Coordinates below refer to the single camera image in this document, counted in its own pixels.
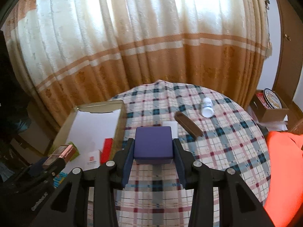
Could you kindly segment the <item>purple box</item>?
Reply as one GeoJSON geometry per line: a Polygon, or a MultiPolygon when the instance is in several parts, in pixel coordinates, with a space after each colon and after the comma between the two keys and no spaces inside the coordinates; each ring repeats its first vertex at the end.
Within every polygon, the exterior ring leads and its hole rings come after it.
{"type": "Polygon", "coordinates": [[[165,165],[173,161],[170,127],[138,127],[135,134],[134,159],[139,165],[165,165]]]}

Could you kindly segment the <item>plaid tablecloth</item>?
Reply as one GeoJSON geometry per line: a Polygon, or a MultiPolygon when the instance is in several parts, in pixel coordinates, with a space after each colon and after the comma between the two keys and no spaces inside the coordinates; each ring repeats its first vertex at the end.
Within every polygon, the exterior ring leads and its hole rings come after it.
{"type": "MultiPolygon", "coordinates": [[[[182,127],[178,139],[184,150],[209,168],[233,168],[261,204],[269,192],[271,166],[263,133],[235,101],[206,87],[158,80],[114,96],[126,107],[124,141],[135,137],[138,127],[159,127],[174,121],[180,111],[203,132],[194,140],[182,127]],[[202,100],[212,100],[214,115],[201,114],[202,100]]],[[[185,190],[174,164],[133,164],[123,190],[115,191],[119,226],[188,226],[193,190],[185,190]]]]}

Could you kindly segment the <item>pink framed card box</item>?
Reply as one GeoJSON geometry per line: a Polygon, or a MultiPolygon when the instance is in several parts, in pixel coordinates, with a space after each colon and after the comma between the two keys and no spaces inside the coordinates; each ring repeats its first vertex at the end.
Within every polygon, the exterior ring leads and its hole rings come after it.
{"type": "Polygon", "coordinates": [[[44,169],[49,168],[58,158],[63,159],[65,164],[67,164],[71,155],[72,145],[61,145],[46,159],[42,167],[44,169]]]}

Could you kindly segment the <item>gold metal tray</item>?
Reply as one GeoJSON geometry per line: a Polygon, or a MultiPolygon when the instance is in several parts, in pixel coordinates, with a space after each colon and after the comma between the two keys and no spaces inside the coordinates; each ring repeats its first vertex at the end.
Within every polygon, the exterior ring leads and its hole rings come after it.
{"type": "Polygon", "coordinates": [[[68,162],[62,172],[68,174],[76,167],[83,170],[96,168],[99,164],[92,161],[99,152],[102,153],[100,160],[106,162],[122,150],[125,126],[126,107],[122,100],[77,106],[59,130],[50,152],[72,142],[79,155],[68,162]]]}

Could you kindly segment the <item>white pill bottle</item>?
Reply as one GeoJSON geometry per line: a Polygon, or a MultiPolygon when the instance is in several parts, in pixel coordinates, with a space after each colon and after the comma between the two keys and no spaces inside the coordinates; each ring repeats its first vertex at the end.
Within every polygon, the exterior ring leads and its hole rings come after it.
{"type": "Polygon", "coordinates": [[[211,118],[214,115],[213,103],[212,103],[212,100],[208,97],[205,97],[202,100],[201,114],[205,118],[211,118]]]}

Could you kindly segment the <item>round cookie tin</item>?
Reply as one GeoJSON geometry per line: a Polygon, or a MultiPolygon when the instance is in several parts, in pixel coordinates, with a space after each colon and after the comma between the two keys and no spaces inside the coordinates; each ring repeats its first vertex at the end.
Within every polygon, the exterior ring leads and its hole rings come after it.
{"type": "Polygon", "coordinates": [[[282,105],[280,99],[271,89],[268,89],[268,88],[264,89],[263,96],[264,96],[266,103],[272,109],[282,109],[283,108],[283,105],[282,105]]]}

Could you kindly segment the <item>cream and orange curtain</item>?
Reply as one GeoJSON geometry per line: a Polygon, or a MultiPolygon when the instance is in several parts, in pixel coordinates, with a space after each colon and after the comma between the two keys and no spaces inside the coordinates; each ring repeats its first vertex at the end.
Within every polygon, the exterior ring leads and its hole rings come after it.
{"type": "Polygon", "coordinates": [[[47,121],[156,80],[246,107],[270,50],[265,0],[19,0],[1,28],[47,121]]]}

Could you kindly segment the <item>cardboard box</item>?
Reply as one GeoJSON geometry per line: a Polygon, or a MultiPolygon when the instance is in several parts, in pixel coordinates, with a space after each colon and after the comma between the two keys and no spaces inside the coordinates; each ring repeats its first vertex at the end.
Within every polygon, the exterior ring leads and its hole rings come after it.
{"type": "Polygon", "coordinates": [[[263,96],[263,90],[256,90],[249,107],[254,112],[259,122],[278,122],[284,121],[286,115],[288,115],[289,109],[279,95],[273,91],[280,99],[283,108],[272,109],[265,101],[263,96]]]}

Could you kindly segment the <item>orange cushion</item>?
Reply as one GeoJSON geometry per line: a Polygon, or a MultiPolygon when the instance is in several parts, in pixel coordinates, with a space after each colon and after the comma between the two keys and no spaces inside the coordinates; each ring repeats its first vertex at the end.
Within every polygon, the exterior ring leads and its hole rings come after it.
{"type": "Polygon", "coordinates": [[[271,131],[266,143],[271,180],[265,210],[275,226],[296,226],[302,218],[302,135],[271,131]]]}

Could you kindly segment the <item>red toy brick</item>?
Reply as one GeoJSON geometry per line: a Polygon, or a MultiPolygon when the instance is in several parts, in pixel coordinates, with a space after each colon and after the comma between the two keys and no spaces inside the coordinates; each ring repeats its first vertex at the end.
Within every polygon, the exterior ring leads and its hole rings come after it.
{"type": "Polygon", "coordinates": [[[113,143],[112,138],[105,138],[102,154],[101,154],[101,157],[100,157],[100,164],[104,164],[109,160],[112,143],[113,143]]]}

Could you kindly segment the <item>white paper tray liner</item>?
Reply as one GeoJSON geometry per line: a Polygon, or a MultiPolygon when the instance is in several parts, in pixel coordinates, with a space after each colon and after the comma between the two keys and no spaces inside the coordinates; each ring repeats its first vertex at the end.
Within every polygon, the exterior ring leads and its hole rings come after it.
{"type": "Polygon", "coordinates": [[[67,163],[64,173],[68,174],[74,168],[84,170],[86,154],[95,150],[102,152],[105,138],[114,137],[120,112],[120,109],[109,113],[77,112],[66,143],[73,142],[80,154],[67,163]]]}

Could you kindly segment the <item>wooden cabinet door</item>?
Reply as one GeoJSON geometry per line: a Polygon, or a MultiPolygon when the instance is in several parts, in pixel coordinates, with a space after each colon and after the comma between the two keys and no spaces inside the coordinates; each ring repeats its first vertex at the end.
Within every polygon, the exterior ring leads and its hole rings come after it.
{"type": "Polygon", "coordinates": [[[302,70],[302,21],[288,0],[277,0],[277,5],[281,44],[273,89],[286,105],[290,105],[302,70]]]}

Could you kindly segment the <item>white paper packet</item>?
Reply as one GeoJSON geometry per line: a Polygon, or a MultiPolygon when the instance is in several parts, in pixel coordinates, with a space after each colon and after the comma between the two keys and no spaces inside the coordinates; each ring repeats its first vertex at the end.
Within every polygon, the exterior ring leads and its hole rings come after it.
{"type": "Polygon", "coordinates": [[[87,153],[85,156],[84,170],[88,171],[98,168],[101,165],[101,154],[102,152],[100,150],[87,153]]]}

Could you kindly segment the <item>brown folding comb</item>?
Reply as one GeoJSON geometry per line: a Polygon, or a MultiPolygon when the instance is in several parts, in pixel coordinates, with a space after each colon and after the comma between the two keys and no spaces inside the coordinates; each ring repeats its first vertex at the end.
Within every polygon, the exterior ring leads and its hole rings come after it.
{"type": "Polygon", "coordinates": [[[178,111],[174,115],[175,121],[192,136],[194,140],[203,136],[202,130],[189,117],[178,111]]]}

